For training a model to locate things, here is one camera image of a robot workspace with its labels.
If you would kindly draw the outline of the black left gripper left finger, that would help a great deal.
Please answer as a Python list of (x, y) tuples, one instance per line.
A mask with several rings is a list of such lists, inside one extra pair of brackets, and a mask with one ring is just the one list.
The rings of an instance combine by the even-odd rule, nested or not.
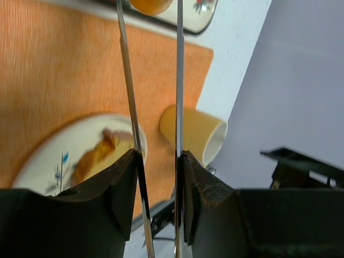
[(1, 257), (123, 257), (137, 187), (136, 151), (57, 196), (1, 190)]

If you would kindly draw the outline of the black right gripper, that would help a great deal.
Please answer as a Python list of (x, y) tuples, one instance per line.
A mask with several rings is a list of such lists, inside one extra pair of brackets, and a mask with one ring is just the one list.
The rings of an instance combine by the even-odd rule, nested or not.
[[(271, 176), (271, 189), (279, 188), (331, 188), (343, 189), (343, 184), (332, 179), (343, 179), (343, 169), (285, 147), (271, 151), (263, 150), (260, 154), (277, 160), (277, 166)], [(326, 183), (310, 177), (310, 171), (327, 177)]]

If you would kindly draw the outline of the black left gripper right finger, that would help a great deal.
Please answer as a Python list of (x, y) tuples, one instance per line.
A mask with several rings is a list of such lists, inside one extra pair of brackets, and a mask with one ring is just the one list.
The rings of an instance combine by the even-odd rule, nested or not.
[(183, 159), (194, 257), (343, 257), (343, 189), (233, 189), (191, 152)]

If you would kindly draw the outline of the speckled toast bread slice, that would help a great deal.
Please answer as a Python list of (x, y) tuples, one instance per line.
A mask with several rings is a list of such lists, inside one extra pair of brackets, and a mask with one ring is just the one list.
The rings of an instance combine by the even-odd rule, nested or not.
[(125, 131), (103, 129), (102, 140), (84, 153), (71, 176), (72, 186), (89, 179), (112, 165), (129, 149), (134, 147), (133, 135)]

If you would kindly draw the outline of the orange oval bun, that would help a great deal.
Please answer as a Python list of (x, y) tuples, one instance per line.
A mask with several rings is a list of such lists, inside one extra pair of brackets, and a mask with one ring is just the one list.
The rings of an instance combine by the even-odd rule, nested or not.
[(168, 9), (173, 0), (129, 0), (129, 2), (141, 13), (154, 16)]

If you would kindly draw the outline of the white and blue plate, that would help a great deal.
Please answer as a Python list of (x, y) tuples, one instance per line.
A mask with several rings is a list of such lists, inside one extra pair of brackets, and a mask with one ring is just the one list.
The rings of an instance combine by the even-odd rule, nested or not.
[(22, 166), (13, 188), (56, 196), (71, 187), (71, 177), (82, 156), (102, 140), (104, 129), (132, 133), (129, 116), (102, 113), (79, 119), (54, 133)]

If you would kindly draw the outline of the yellow mug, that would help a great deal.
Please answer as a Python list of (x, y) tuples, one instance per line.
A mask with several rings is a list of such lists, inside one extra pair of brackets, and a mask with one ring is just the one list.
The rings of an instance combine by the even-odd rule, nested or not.
[[(176, 106), (168, 107), (160, 118), (163, 137), (175, 148)], [(219, 153), (227, 134), (227, 122), (208, 113), (185, 107), (183, 112), (183, 149), (207, 167)]]

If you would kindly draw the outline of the orange cloth placemat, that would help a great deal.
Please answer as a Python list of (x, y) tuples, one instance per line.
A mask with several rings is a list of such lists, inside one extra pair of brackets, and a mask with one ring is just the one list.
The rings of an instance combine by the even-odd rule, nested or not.
[[(131, 25), (126, 33), (154, 205), (174, 185), (159, 121), (175, 103), (176, 40)], [(44, 138), (100, 112), (129, 113), (118, 23), (53, 3), (1, 1), (1, 187)]]

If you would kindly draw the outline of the strawberry pattern white tray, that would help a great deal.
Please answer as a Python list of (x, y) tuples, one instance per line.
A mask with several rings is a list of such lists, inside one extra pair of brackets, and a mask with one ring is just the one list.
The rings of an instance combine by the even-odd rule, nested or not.
[[(191, 35), (203, 33), (209, 26), (217, 7), (217, 1), (184, 1), (183, 2), (183, 28)], [(177, 29), (177, 1), (172, 1), (168, 8), (155, 16), (148, 16), (138, 11), (130, 1), (123, 1), (125, 13), (137, 18)]]

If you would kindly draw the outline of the aluminium frame rail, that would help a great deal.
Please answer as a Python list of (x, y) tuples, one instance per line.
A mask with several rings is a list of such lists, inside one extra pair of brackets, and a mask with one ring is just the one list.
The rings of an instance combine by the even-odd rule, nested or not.
[[(171, 198), (170, 200), (163, 200), (157, 204), (155, 204), (153, 207), (149, 209), (150, 211), (150, 221), (152, 222), (154, 218), (159, 217), (161, 214), (167, 211), (173, 212), (174, 210), (174, 202), (175, 198)], [(132, 220), (132, 226), (131, 226), (131, 232), (134, 232), (136, 229), (138, 229), (140, 226), (144, 224), (143, 215), (138, 215)]]

